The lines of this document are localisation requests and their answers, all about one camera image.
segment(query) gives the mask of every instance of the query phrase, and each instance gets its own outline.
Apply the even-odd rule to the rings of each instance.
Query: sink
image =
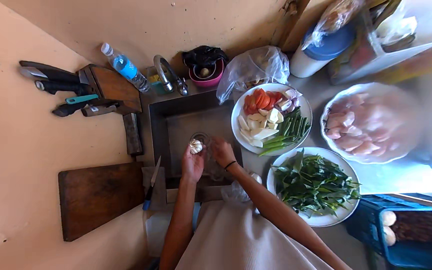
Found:
[[[236,161],[243,164],[241,148],[231,130],[233,107],[232,100],[219,105],[216,91],[179,97],[149,106],[154,159],[156,163],[161,156],[161,166],[165,168],[168,203],[176,199],[182,175],[181,160],[190,139],[197,138],[207,144],[211,136],[223,137],[232,145]],[[212,180],[205,168],[197,184],[195,201],[220,200],[221,186],[231,185],[231,182],[230,177],[224,177],[221,181]]]

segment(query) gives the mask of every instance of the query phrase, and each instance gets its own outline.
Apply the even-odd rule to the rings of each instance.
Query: blue lid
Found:
[[[316,25],[313,25],[308,29],[308,32],[304,35],[304,40],[313,33],[315,27]],[[346,50],[355,39],[355,36],[356,32],[353,24],[348,23],[333,34],[323,35],[321,47],[316,47],[314,44],[311,44],[303,52],[314,60],[331,60],[338,57]]]

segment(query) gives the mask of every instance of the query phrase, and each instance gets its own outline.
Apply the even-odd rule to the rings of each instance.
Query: bowl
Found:
[[[224,71],[224,61],[223,59],[219,59],[216,61],[216,68],[212,76],[206,79],[198,79],[193,71],[193,69],[189,69],[189,78],[193,81],[194,85],[197,87],[214,87],[219,84],[221,77],[223,76]]]
[[[210,78],[211,76],[214,75],[214,73],[215,73],[215,71],[216,71],[216,63],[214,63],[214,65],[213,65],[211,68],[208,68],[211,74],[209,74],[208,76],[206,76],[206,77],[204,77],[204,78],[198,76],[198,74],[201,72],[202,69],[203,69],[202,67],[199,67],[199,66],[193,66],[193,67],[192,67],[192,72],[193,72],[193,74],[194,74],[194,76],[195,76],[196,78],[198,78],[198,79],[201,80],[201,81],[204,81],[204,80],[207,80],[208,78]]]
[[[240,114],[242,114],[244,116],[244,119],[246,119],[246,115],[244,114],[244,111],[243,111],[244,99],[246,98],[246,96],[252,95],[254,93],[254,91],[256,89],[259,89],[259,88],[263,89],[264,91],[271,91],[271,92],[283,92],[283,91],[286,91],[289,89],[294,89],[291,86],[280,84],[280,83],[263,83],[263,84],[254,86],[253,88],[246,91],[243,95],[241,95],[239,97],[236,104],[234,105],[233,112],[231,113],[231,129],[233,130],[234,137],[236,138],[237,142],[239,144],[241,144],[244,148],[246,148],[247,150],[249,150],[255,154],[258,154],[258,155],[263,153],[265,149],[253,146],[253,145],[249,144],[248,141],[246,141],[243,138],[243,136],[241,135],[241,132],[240,132],[240,124],[238,121],[238,116]],[[299,106],[300,106],[300,110],[301,110],[301,115],[303,117],[307,117],[308,123],[311,123],[311,127],[309,128],[309,132],[307,132],[306,135],[303,138],[301,138],[300,141],[298,141],[297,143],[286,146],[283,149],[273,151],[269,154],[266,154],[265,156],[279,156],[281,154],[284,154],[290,150],[297,148],[299,145],[301,145],[303,143],[303,141],[306,138],[308,138],[308,135],[311,131],[311,128],[313,127],[313,111],[311,110],[311,106],[309,105],[308,100],[306,100],[303,95],[298,97],[298,99],[299,99]]]
[[[339,167],[346,175],[350,176],[353,179],[354,182],[359,183],[356,172],[344,158],[342,158],[341,156],[339,156],[333,151],[320,148],[320,147],[300,147],[300,148],[293,149],[279,156],[273,162],[273,166],[280,166],[287,159],[295,156],[297,152],[301,152],[302,149],[304,149],[305,155],[319,155],[333,163],[336,163],[337,165],[339,165]],[[270,168],[268,172],[268,177],[266,179],[266,187],[269,190],[269,192],[278,196],[278,194],[276,194],[275,175],[272,168]],[[351,214],[356,210],[359,201],[360,200],[349,200],[345,202],[344,206],[346,207],[346,209],[343,207],[339,207],[336,210],[337,217],[331,215],[330,213],[325,213],[321,216],[313,215],[311,217],[308,217],[305,212],[299,212],[299,216],[311,227],[329,227],[329,226],[339,224],[343,222],[345,219],[347,219],[349,216],[351,216]]]
[[[386,150],[381,156],[356,156],[338,147],[333,139],[326,135],[326,121],[330,114],[330,108],[339,101],[358,93],[368,93],[368,97],[381,97],[390,94],[393,98],[389,102],[390,108],[396,112],[395,117],[401,116],[404,119],[403,124],[399,126],[391,135],[395,139],[398,147],[394,150]],[[328,144],[329,148],[338,153],[346,160],[355,161],[361,164],[385,164],[406,156],[413,150],[419,140],[422,131],[420,123],[420,109],[418,109],[418,102],[415,97],[403,91],[399,87],[393,85],[386,85],[382,83],[365,83],[356,84],[352,87],[339,92],[330,100],[324,107],[321,115],[321,135]]]

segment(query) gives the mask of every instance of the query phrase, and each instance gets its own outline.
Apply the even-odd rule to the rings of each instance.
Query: sink drain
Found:
[[[194,133],[191,136],[190,140],[191,139],[196,139],[196,140],[200,141],[204,145],[208,145],[209,141],[210,141],[209,136],[206,133],[204,133],[204,132],[196,132],[196,133]]]

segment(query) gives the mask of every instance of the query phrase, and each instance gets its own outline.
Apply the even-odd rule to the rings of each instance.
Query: hand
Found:
[[[224,168],[231,162],[236,161],[231,144],[221,137],[212,137],[212,139],[211,150],[213,151],[213,157],[221,167]]]
[[[197,183],[203,174],[205,168],[206,146],[202,146],[202,151],[197,154],[191,154],[191,147],[186,147],[182,161],[182,179]]]

